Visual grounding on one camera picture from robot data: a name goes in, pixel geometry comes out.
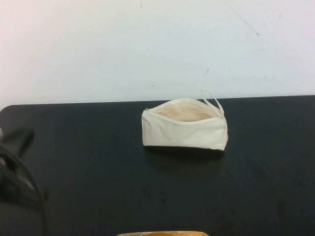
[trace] pouch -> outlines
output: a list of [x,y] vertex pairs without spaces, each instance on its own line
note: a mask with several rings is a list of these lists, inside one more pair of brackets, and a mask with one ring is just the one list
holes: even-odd
[[142,113],[142,140],[144,146],[209,148],[224,150],[228,135],[224,110],[204,96],[205,103],[180,98],[168,101]]

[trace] tabletop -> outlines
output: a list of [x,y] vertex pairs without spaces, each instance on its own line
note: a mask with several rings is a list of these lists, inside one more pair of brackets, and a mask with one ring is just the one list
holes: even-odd
[[[15,105],[4,133],[34,129],[23,158],[49,189],[51,236],[190,230],[315,231],[315,96],[220,99],[224,153],[144,148],[141,114],[163,101]],[[40,215],[0,203],[0,235],[40,235]]]

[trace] wall mark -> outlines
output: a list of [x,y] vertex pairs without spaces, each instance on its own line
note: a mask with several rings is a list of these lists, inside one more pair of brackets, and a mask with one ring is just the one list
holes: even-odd
[[280,20],[280,17],[282,16],[282,12],[279,14],[278,16],[278,21],[277,21],[277,24],[276,24],[276,29],[275,29],[275,32],[274,32],[274,35],[272,37],[275,36],[276,32],[277,32],[277,29],[278,29],[278,24],[279,24],[279,20]]
[[254,32],[258,35],[258,38],[259,38],[259,33],[257,33],[257,31],[256,31],[250,24],[248,24],[247,21],[245,21],[245,20],[233,9],[233,7],[231,7],[225,0],[223,0],[223,2],[224,2],[229,8],[231,8],[231,10],[238,16],[238,18],[240,18],[242,21],[244,21],[245,24],[248,25],[248,26],[252,29],[252,31],[254,31]]

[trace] black cable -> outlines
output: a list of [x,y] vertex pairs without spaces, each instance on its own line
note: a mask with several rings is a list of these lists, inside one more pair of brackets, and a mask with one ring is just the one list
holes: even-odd
[[42,196],[42,194],[41,194],[41,192],[37,186],[37,183],[35,182],[32,174],[31,174],[31,172],[29,171],[27,166],[24,164],[24,162],[17,155],[10,152],[8,149],[6,149],[5,147],[3,147],[1,145],[0,145],[0,155],[4,155],[5,157],[8,157],[12,161],[14,161],[16,163],[16,165],[26,175],[28,181],[33,186],[35,193],[38,197],[38,201],[39,201],[39,211],[41,214],[41,224],[42,224],[42,236],[49,236],[44,199],[43,199],[43,196]]

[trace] zipper pouch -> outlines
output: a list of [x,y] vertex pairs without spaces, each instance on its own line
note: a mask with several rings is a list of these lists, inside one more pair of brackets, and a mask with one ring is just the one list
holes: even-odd
[[209,148],[224,150],[227,143],[227,123],[224,110],[204,96],[205,103],[192,98],[180,98],[146,109],[142,113],[144,146]]

